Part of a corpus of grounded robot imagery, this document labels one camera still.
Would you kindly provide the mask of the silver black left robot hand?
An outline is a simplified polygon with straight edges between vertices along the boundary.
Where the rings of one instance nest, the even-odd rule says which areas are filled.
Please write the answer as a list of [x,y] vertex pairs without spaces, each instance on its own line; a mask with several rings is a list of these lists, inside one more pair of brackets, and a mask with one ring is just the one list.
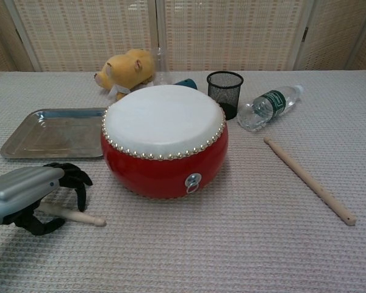
[[77,207],[85,211],[86,186],[92,186],[89,175],[69,163],[52,162],[41,166],[21,167],[0,176],[0,225],[15,224],[34,236],[59,229],[65,220],[54,218],[42,223],[34,216],[41,200],[60,187],[73,189]]

